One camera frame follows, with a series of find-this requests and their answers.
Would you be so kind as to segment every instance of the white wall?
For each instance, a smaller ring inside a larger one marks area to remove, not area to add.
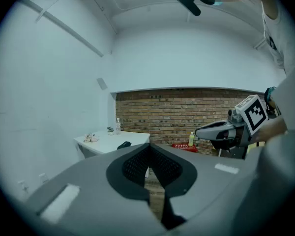
[[[37,16],[16,3],[0,29],[0,183],[20,200],[17,181],[31,193],[39,174],[52,178],[81,160],[73,138],[106,127],[96,78],[108,63]]]
[[[230,31],[200,24],[127,29],[112,56],[111,92],[180,87],[264,92],[285,77],[272,59]]]
[[[71,27],[104,55],[111,53],[115,33],[94,0],[31,1],[42,8],[48,8],[49,13]]]

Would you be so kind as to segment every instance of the white t-shirt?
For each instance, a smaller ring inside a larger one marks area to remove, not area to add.
[[[263,12],[265,37],[275,63],[285,69],[286,79],[272,93],[288,130],[295,130],[295,23],[277,0],[278,17],[270,19]]]
[[[276,1],[278,16],[275,20],[263,11],[265,38],[275,63],[288,76],[295,68],[295,23],[280,0]]]

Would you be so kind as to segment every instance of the robotic arm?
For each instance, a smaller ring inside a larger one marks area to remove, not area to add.
[[[229,110],[227,120],[204,125],[195,134],[210,140],[216,149],[226,150],[231,157],[244,159],[248,145],[254,143],[253,135],[267,119],[259,97],[251,95]]]

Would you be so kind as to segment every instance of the wooden floor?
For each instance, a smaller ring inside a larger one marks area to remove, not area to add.
[[[159,183],[153,170],[149,170],[149,177],[145,179],[145,189],[149,190],[150,209],[159,221],[162,219],[165,190]]]

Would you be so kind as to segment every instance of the human arm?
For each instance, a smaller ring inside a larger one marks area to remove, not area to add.
[[[256,135],[256,142],[267,142],[274,136],[284,134],[287,130],[282,116],[273,119],[270,123],[265,123]]]

